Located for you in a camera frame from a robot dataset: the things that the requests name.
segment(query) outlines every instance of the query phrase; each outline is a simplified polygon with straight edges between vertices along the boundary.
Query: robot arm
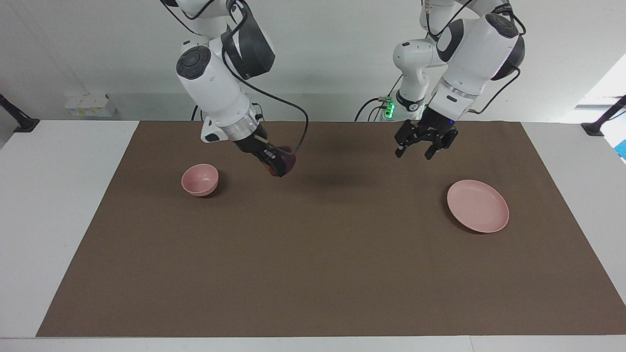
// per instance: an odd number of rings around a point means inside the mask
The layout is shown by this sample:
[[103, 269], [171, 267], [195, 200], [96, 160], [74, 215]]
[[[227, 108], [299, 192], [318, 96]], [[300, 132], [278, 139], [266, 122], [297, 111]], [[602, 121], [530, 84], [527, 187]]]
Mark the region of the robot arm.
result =
[[[423, 14], [434, 18], [438, 8], [450, 13], [454, 1], [426, 0]], [[408, 117], [395, 136], [398, 143], [396, 155], [402, 157], [406, 148], [421, 141], [432, 142], [426, 152], [431, 159], [442, 148], [449, 148], [458, 131], [454, 127], [463, 114], [468, 112], [482, 94], [490, 80], [499, 80], [510, 75], [523, 60], [524, 42], [512, 20], [512, 8], [506, 1], [478, 0], [468, 7], [480, 15], [479, 19], [458, 19], [442, 28], [431, 23], [423, 24], [435, 31], [436, 36], [400, 44], [394, 52], [394, 62], [403, 71], [403, 83], [394, 97], [394, 102], [406, 109], [398, 109]], [[417, 74], [414, 69], [417, 62]], [[422, 114], [416, 118], [423, 104], [428, 77], [421, 70], [427, 67], [448, 65], [432, 98]]]
[[[187, 41], [177, 62], [178, 78], [187, 93], [207, 114], [200, 138], [205, 143], [233, 141], [241, 151], [257, 157], [273, 175], [282, 177], [295, 164], [289, 147], [274, 147], [259, 123], [255, 108], [226, 65], [242, 79], [268, 72], [274, 49], [245, 1], [162, 0], [178, 6], [193, 20], [203, 42]], [[243, 19], [231, 31], [226, 16], [239, 9]]]

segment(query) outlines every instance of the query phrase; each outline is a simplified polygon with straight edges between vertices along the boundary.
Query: white table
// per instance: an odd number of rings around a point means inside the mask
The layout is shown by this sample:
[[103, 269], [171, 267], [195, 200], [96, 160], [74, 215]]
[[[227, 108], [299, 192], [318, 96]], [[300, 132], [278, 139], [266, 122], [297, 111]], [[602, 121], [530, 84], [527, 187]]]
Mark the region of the white table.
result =
[[[626, 351], [626, 336], [34, 338], [137, 124], [42, 121], [0, 149], [0, 351]], [[524, 127], [624, 300], [626, 166], [578, 125]]]

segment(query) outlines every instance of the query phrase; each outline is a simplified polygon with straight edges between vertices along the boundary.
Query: pink bowl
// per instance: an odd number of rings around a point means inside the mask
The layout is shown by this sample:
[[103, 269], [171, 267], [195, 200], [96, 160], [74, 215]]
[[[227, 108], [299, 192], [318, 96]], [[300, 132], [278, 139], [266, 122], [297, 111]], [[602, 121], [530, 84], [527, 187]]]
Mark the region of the pink bowl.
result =
[[509, 221], [505, 199], [480, 181], [464, 180], [452, 185], [448, 191], [448, 207], [459, 222], [484, 234], [504, 229]]
[[185, 171], [180, 183], [189, 194], [204, 197], [213, 193], [218, 181], [217, 169], [212, 165], [201, 163]]

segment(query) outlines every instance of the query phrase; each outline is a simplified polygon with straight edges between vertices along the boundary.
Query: black stand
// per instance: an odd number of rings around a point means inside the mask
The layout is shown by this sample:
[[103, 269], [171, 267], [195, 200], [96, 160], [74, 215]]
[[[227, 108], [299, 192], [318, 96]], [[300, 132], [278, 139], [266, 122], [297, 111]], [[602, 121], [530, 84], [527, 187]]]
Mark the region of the black stand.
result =
[[16, 133], [31, 132], [39, 123], [39, 119], [31, 118], [15, 105], [11, 104], [2, 94], [0, 94], [0, 106], [2, 106], [13, 118], [18, 122], [19, 127], [15, 129]]
[[602, 125], [605, 122], [609, 121], [616, 113], [618, 113], [621, 109], [626, 105], [626, 95], [619, 99], [618, 102], [615, 103], [602, 117], [594, 122], [594, 123], [582, 123], [581, 126], [587, 132], [588, 135], [593, 137], [604, 137], [604, 133], [600, 131]]

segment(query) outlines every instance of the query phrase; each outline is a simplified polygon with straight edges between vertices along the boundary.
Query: green light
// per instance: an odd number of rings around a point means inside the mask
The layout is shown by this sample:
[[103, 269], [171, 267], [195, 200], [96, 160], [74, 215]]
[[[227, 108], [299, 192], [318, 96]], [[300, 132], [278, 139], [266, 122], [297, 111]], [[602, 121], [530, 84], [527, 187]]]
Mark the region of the green light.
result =
[[391, 120], [393, 118], [393, 111], [396, 109], [396, 104], [391, 100], [388, 100], [387, 103], [389, 105], [387, 106], [387, 110], [385, 111], [385, 117]]

